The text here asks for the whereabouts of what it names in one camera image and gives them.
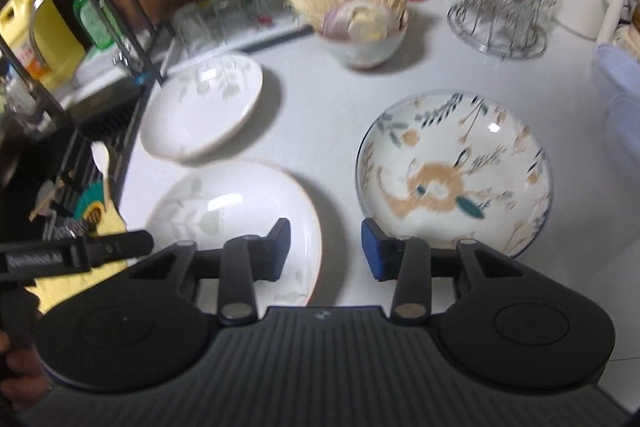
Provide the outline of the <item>left hand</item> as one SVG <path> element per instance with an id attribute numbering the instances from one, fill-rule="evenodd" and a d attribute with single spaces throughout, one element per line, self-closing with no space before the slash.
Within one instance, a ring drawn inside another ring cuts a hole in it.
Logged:
<path id="1" fill-rule="evenodd" d="M 1 394 L 14 411 L 32 407 L 51 390 L 35 351 L 13 348 L 6 332 L 1 332 L 1 355 L 11 373 L 1 380 Z"/>

